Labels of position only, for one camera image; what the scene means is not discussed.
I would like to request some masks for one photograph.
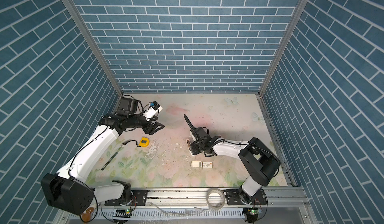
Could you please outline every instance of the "robotic arm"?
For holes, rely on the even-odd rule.
[[[194,127],[188,117],[184,118],[190,127],[194,142],[188,143],[189,151],[194,156],[230,156],[240,159],[249,176],[239,189],[241,200],[250,204],[255,200],[255,193],[262,186],[267,186],[280,167],[280,160],[261,140],[253,137],[250,141],[230,141],[220,136],[211,137],[202,127]]]
[[[92,136],[74,157],[55,174],[48,173],[43,177],[41,187],[50,206],[79,215],[96,200],[117,199],[122,205],[131,201],[128,183],[113,181],[110,185],[89,188],[84,182],[108,146],[127,128],[142,128],[149,135],[164,128],[156,121],[158,117],[155,115],[162,110],[156,101],[149,103],[146,111],[141,105],[141,112],[136,113],[138,104],[141,102],[134,98],[121,98],[116,113],[100,119]]]

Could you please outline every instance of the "black mounting plate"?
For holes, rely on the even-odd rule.
[[[227,205],[229,206],[235,206],[235,205],[244,205],[244,203],[241,201],[239,197],[239,190],[238,189],[226,189],[223,190],[225,194],[225,198],[227,200]],[[262,189],[259,189],[255,195],[252,197],[252,205],[255,202],[255,200],[258,199],[260,202],[260,205],[266,205],[266,197],[265,192]]]
[[[148,190],[131,190],[133,193],[133,196],[136,197],[136,206],[145,206],[145,203],[147,201],[147,194]],[[120,203],[118,200],[108,200],[104,204],[105,206],[120,206]]]

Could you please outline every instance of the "blue brick wall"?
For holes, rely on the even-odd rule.
[[[384,0],[309,0],[265,92],[322,223],[384,223]]]
[[[74,0],[126,92],[257,92],[298,0]]]
[[[51,223],[40,180],[117,99],[61,0],[0,0],[0,223]]]

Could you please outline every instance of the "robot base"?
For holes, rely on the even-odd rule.
[[[259,189],[252,197],[248,196],[241,187],[239,189],[226,189],[223,191],[229,206],[241,205],[243,203],[249,205],[255,202],[256,199],[260,202],[260,205],[266,205],[266,196],[262,189]]]

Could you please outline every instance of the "scratched table surface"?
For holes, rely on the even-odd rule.
[[[88,176],[87,184],[101,186],[112,180],[131,183],[134,188],[160,187],[238,187],[248,172],[240,160],[228,156],[192,156],[186,140],[192,140],[184,120],[186,114],[196,127],[207,127],[211,136],[248,141],[259,138],[274,153],[271,137],[254,94],[133,94],[143,106],[157,101],[163,110],[159,122],[165,128],[154,135],[142,129],[124,132],[108,147]],[[149,138],[149,146],[136,147],[127,140]],[[118,150],[103,171],[101,168]],[[213,168],[194,168],[191,161],[212,162]],[[282,170],[268,186],[286,186]]]

